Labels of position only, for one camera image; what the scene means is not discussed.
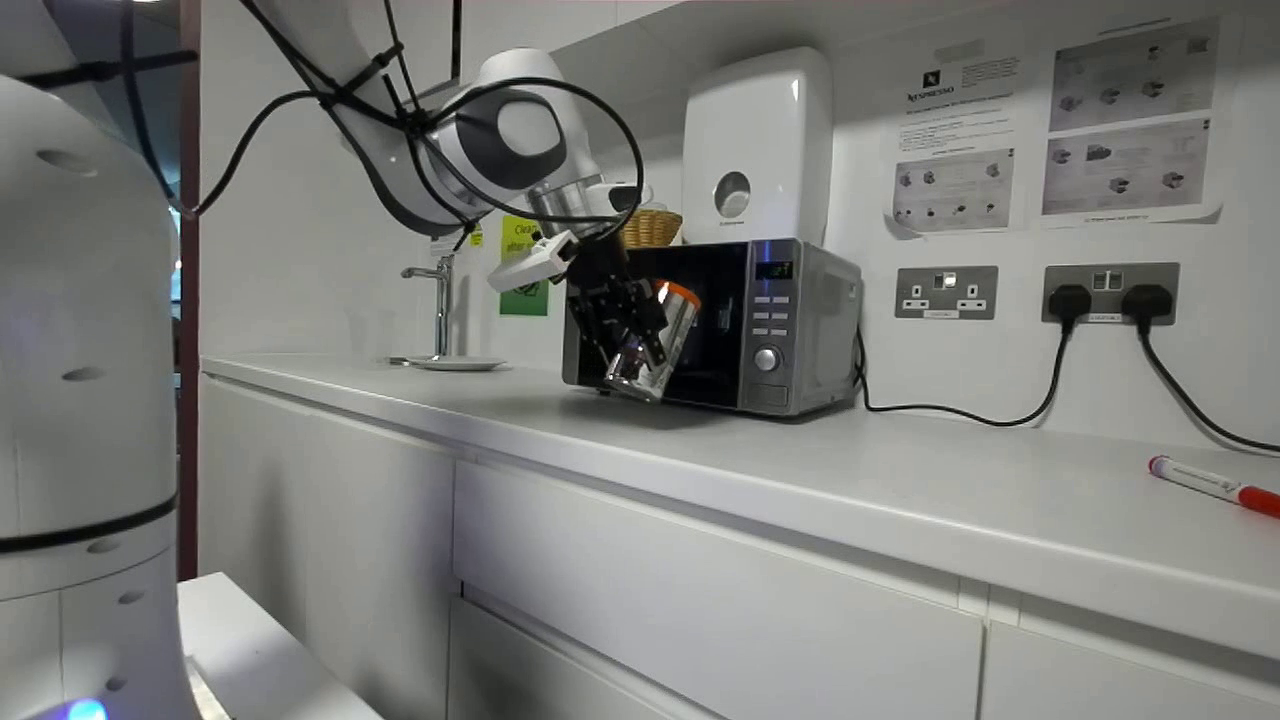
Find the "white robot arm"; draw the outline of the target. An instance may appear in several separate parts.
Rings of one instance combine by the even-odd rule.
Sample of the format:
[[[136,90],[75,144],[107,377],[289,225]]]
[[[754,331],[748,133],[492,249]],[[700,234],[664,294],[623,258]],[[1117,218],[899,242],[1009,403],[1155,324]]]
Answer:
[[[393,0],[384,39],[352,0],[239,0],[357,153],[376,199],[420,235],[468,234],[488,213],[530,218],[546,242],[488,286],[568,286],[572,320],[603,354],[670,359],[656,288],[627,268],[622,229],[648,171],[627,119],[568,84],[541,47],[510,47],[442,109],[410,95]]]

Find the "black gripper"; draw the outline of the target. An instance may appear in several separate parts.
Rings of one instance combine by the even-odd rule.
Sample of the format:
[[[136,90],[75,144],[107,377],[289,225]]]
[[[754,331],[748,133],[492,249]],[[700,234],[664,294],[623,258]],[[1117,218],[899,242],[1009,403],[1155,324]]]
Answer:
[[[603,359],[618,357],[644,295],[648,281],[633,274],[618,235],[591,235],[575,249],[568,268],[568,311]]]

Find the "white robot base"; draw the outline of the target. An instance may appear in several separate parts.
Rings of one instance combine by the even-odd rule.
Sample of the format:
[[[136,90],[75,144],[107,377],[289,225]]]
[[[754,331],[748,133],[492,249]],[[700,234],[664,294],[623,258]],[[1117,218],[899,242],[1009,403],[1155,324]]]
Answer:
[[[46,0],[0,0],[0,720],[379,720],[175,571],[175,229],[74,66]]]

